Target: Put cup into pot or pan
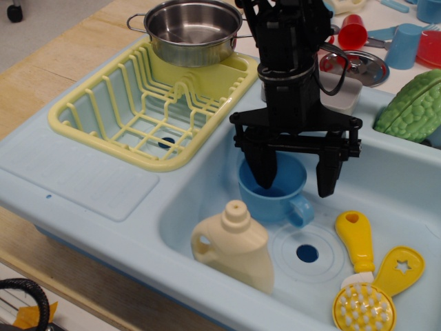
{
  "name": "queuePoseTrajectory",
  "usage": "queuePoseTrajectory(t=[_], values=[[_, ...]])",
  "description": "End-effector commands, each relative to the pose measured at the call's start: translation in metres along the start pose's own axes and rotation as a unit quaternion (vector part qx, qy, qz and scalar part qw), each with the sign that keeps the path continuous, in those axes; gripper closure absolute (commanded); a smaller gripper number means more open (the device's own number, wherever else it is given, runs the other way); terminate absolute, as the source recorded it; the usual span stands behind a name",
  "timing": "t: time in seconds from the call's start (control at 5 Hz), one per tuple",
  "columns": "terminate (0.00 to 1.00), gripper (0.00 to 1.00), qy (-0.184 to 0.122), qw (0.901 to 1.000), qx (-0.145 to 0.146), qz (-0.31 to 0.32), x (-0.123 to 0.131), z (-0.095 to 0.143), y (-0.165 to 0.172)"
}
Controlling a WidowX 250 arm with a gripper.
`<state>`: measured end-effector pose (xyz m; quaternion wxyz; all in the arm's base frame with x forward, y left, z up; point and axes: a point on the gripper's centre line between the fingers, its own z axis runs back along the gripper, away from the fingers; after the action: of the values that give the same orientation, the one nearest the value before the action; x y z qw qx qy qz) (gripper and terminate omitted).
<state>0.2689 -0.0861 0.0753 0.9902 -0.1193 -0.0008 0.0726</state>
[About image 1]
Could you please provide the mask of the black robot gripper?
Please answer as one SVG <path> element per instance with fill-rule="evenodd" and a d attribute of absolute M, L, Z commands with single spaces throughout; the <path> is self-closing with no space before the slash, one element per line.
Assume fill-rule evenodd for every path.
<path fill-rule="evenodd" d="M 258 67 L 265 107 L 229 118 L 256 183 L 269 189 L 277 173 L 276 151 L 317 154 L 318 195 L 334 193 L 342 163 L 359 157 L 362 121 L 326 108 L 316 66 L 287 72 Z"/>

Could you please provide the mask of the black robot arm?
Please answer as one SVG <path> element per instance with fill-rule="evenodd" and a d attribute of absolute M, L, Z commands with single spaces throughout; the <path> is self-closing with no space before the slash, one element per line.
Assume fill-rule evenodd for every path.
<path fill-rule="evenodd" d="M 316 154 L 320 197 L 334 193 L 342 164 L 361 151 L 362 121 L 326 108 L 318 51 L 334 54 L 331 12 L 321 1 L 238 1 L 259 51 L 258 77 L 266 106 L 236 112 L 235 145 L 245 155 L 257 184 L 268 189 L 276 177 L 276 153 Z"/>

